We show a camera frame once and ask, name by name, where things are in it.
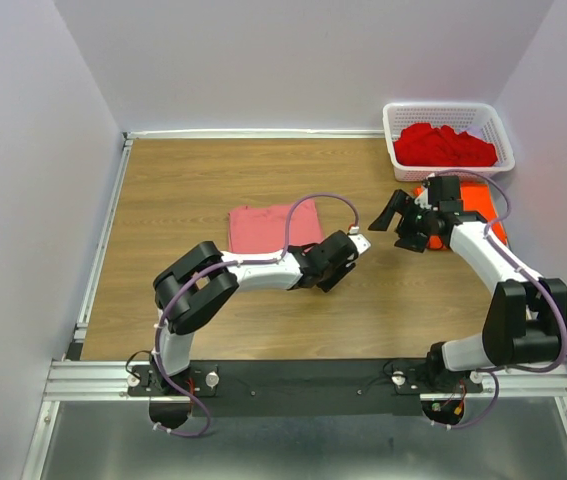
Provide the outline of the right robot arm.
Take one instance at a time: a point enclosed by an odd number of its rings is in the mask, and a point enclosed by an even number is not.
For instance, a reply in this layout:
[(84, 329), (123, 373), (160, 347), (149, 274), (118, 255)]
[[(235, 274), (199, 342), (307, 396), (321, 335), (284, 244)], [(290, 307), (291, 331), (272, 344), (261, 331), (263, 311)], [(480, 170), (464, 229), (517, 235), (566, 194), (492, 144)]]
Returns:
[(446, 391), (473, 371), (548, 373), (564, 362), (566, 283), (529, 268), (494, 233), (495, 219), (467, 209), (457, 171), (429, 176), (416, 197), (395, 190), (369, 228), (385, 231), (393, 220), (396, 247), (422, 253), (438, 238), (492, 294), (480, 333), (431, 346), (422, 370), (430, 389)]

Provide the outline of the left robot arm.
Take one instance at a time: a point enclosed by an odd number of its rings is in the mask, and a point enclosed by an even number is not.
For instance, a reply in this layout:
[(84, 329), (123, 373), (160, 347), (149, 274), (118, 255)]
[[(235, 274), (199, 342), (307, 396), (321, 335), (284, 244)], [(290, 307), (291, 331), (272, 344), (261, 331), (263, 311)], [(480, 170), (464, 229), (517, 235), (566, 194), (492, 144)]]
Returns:
[(159, 319), (151, 384), (164, 395), (183, 387), (195, 332), (234, 294), (312, 288), (327, 293), (370, 248), (370, 241), (357, 230), (339, 230), (318, 244), (265, 254), (224, 252), (211, 241), (198, 244), (153, 282)]

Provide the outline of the pink t-shirt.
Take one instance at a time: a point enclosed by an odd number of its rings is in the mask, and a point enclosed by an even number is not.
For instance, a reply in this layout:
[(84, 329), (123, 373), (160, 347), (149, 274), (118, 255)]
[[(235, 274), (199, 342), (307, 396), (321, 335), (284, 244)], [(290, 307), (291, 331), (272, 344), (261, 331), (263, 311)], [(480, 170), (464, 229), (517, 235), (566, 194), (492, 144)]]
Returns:
[[(285, 223), (290, 208), (290, 205), (272, 205), (232, 209), (228, 214), (229, 251), (237, 254), (267, 254), (280, 250), (285, 244)], [(315, 202), (304, 201), (292, 215), (289, 243), (301, 246), (320, 243), (323, 239)]]

